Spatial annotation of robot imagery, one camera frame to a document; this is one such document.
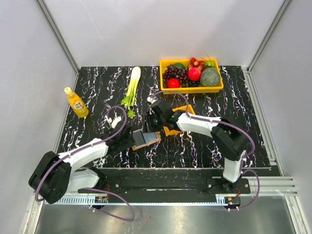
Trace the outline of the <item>orange leather card holder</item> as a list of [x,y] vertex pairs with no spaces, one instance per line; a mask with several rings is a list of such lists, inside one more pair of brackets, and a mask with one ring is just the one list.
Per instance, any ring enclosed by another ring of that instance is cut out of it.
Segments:
[[145,139],[145,144],[140,146],[140,147],[138,147],[138,148],[135,148],[134,146],[132,146],[132,149],[134,151],[161,141],[160,132],[153,132],[153,133],[144,133],[144,132],[142,132],[142,133],[143,133],[143,136],[144,136],[144,139]]

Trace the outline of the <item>small yellow plastic bin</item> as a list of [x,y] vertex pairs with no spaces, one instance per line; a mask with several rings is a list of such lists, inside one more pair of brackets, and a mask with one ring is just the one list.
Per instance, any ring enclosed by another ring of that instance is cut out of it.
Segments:
[[187,115],[185,114],[185,111],[188,111],[189,114],[195,115],[194,109],[192,107],[192,105],[185,105],[185,106],[181,106],[181,107],[177,107],[173,109],[173,112],[175,113],[174,116],[176,116],[176,113],[180,113],[181,115],[178,118],[174,118],[174,120],[176,120],[176,123],[174,125],[173,129],[169,129],[168,127],[164,126],[164,132],[165,132],[165,136],[176,136],[178,135],[180,132],[184,131],[184,127],[182,126],[183,124],[185,124],[186,122],[188,122],[186,120]]

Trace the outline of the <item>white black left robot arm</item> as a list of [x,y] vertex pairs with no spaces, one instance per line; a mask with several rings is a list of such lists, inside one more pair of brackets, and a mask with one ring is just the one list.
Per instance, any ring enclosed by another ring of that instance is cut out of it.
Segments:
[[87,188],[100,193],[108,187],[106,175],[95,167],[84,171],[80,168],[97,158],[126,150],[133,145],[131,125],[117,124],[103,136],[76,149],[60,154],[52,151],[45,153],[28,184],[35,190],[36,201],[45,200],[49,204],[59,201],[66,193]]

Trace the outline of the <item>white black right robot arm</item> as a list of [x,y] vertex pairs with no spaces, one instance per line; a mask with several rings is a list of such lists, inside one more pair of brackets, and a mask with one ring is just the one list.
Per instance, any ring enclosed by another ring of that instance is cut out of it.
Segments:
[[233,193],[238,189],[243,158],[248,155],[248,146],[252,146],[253,152],[255,144],[244,130],[234,125],[233,119],[198,116],[187,109],[174,111],[168,103],[150,97],[147,102],[149,108],[144,116],[143,131],[158,132],[165,127],[170,131],[195,132],[212,138],[224,157],[223,190]]

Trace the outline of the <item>red apple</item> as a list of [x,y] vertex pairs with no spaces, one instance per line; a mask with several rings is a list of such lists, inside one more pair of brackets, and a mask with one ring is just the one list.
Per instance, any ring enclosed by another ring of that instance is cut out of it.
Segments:
[[180,81],[177,78],[171,78],[167,82],[167,88],[174,89],[180,87]]

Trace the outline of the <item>green white celery stalk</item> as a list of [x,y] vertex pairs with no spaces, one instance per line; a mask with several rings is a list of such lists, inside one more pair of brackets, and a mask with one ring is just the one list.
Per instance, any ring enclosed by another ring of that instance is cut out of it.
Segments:
[[124,105],[124,107],[128,110],[127,115],[130,119],[133,119],[135,116],[132,107],[136,100],[137,87],[140,77],[141,77],[141,69],[140,67],[136,66],[131,71],[131,77],[126,97],[121,101],[121,105]]

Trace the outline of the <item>dark blueberry cluster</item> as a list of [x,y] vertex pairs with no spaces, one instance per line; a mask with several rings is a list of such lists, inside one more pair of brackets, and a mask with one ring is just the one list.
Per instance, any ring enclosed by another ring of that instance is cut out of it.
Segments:
[[189,81],[185,82],[181,85],[181,88],[191,88],[191,87],[198,87],[200,84],[199,81]]

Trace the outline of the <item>purple grape bunch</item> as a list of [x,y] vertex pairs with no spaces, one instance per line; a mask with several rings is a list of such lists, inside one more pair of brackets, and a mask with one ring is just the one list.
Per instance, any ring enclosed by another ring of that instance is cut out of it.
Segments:
[[168,80],[171,78],[179,79],[180,85],[190,81],[188,78],[188,70],[179,70],[173,67],[173,64],[168,65],[165,71],[162,73],[163,84],[167,85]]

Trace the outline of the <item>yellow fruit tray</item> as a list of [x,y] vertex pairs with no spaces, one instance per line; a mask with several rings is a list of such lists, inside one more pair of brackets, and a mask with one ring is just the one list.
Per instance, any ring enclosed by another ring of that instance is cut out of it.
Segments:
[[174,60],[161,60],[159,62],[159,69],[160,69],[160,85],[161,85],[161,90],[164,91],[164,94],[171,94],[172,90],[179,92],[181,94],[188,94],[188,93],[217,93],[219,92],[221,89],[224,88],[223,85],[223,80],[220,74],[220,70],[219,70],[219,66],[218,66],[218,62],[215,58],[203,58],[203,59],[197,59],[197,60],[204,60],[204,61],[208,61],[208,60],[212,60],[215,62],[215,70],[218,71],[219,75],[220,75],[220,83],[218,86],[215,87],[206,87],[206,86],[202,86],[201,84],[199,84],[198,87],[191,87],[191,88],[181,88],[181,85],[179,88],[174,88],[174,89],[170,89],[167,88],[166,84],[163,84],[163,79],[162,79],[162,73],[165,71],[166,67],[170,64],[174,64],[177,62],[182,63],[185,66],[185,69],[188,69],[188,65],[190,64],[190,59],[174,59]]

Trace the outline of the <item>green lime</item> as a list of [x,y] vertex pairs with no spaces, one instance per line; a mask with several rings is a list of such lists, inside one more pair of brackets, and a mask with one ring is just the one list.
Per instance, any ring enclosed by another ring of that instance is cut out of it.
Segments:
[[184,70],[185,69],[185,66],[182,63],[180,63],[180,62],[174,63],[173,67],[175,67],[175,68],[177,68],[179,70]]

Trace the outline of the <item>yellow juice bottle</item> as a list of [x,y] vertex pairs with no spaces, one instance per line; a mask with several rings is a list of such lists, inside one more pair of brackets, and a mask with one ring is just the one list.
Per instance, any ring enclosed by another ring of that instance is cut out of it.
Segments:
[[83,100],[70,87],[66,87],[64,92],[75,114],[80,118],[87,117],[89,111]]

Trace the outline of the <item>red cherry cluster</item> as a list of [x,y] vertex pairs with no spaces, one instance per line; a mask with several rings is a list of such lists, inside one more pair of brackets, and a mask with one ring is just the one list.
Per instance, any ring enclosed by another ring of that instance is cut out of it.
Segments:
[[190,58],[190,64],[188,65],[188,70],[191,70],[192,68],[198,68],[200,71],[204,70],[204,65],[205,65],[204,60],[197,60],[195,58]]

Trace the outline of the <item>green netted melon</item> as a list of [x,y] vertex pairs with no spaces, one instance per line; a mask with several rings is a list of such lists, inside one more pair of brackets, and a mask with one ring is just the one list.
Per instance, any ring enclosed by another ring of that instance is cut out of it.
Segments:
[[201,73],[200,84],[206,87],[215,87],[220,83],[220,75],[214,68],[208,68]]

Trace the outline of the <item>green apple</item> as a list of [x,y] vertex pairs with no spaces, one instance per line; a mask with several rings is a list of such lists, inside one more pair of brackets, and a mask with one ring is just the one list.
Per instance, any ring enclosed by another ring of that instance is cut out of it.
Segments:
[[205,61],[205,68],[215,68],[215,62],[212,60]]

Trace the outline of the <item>aluminium rail frame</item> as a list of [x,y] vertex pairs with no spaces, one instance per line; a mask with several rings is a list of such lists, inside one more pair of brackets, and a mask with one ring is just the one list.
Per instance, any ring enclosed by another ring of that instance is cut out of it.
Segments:
[[245,82],[249,90],[253,108],[257,117],[259,129],[264,140],[265,149],[269,158],[270,165],[277,168],[279,176],[260,176],[260,196],[298,196],[293,179],[285,176],[281,162],[278,157],[276,146],[270,132],[264,110],[259,98],[258,91],[255,87],[252,74],[248,68],[242,67]]

